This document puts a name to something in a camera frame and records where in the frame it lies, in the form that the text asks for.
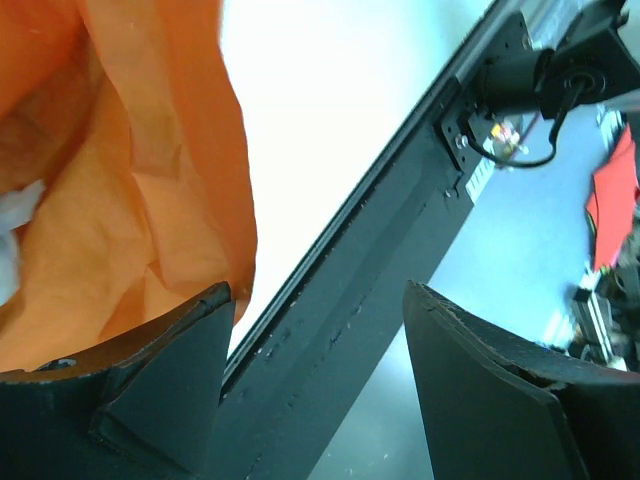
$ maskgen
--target blue floor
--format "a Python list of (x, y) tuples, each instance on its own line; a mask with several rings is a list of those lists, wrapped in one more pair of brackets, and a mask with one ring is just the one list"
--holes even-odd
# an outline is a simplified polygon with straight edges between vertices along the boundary
[[(521, 160), (544, 157), (549, 123), (537, 125)], [(496, 171), (429, 285), (472, 313), (542, 340), (590, 256), (584, 205), (607, 157), (596, 109), (567, 118), (558, 157), (527, 171)]]

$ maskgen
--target red fabric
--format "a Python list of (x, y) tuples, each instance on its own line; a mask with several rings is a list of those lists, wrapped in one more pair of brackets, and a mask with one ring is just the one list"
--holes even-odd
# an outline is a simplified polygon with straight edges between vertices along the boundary
[(609, 163), (593, 175), (594, 193), (587, 211), (596, 229), (593, 268), (612, 267), (633, 225), (638, 199), (636, 146), (629, 127), (623, 133)]

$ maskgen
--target orange paper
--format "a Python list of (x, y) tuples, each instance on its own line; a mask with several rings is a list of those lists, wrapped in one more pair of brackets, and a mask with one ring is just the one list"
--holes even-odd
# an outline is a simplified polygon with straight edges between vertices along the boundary
[(0, 371), (34, 369), (227, 281), (256, 228), (220, 0), (0, 0), (0, 194), (46, 184), (0, 308)]

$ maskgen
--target bolt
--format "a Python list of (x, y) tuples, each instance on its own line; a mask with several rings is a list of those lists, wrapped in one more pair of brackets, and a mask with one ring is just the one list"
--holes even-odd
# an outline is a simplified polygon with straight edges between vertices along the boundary
[(525, 33), (522, 37), (522, 47), (525, 50), (531, 50), (531, 47), (533, 46), (533, 43), (531, 42), (531, 37)]
[(463, 148), (467, 148), (469, 146), (469, 138), (466, 135), (462, 135), (459, 133), (456, 135), (456, 147), (458, 150), (462, 150)]

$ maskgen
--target sticker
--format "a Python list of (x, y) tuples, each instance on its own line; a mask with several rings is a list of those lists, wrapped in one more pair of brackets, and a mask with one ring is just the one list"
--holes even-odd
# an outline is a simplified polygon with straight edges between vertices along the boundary
[[(483, 147), (488, 152), (493, 153), (493, 142), (491, 139), (485, 140)], [(483, 158), (473, 171), (473, 175), (471, 175), (471, 178), (467, 182), (466, 190), (474, 205), (478, 201), (478, 198), (480, 198), (480, 195), (482, 195), (482, 192), (489, 183), (489, 179), (495, 170), (495, 163)]]

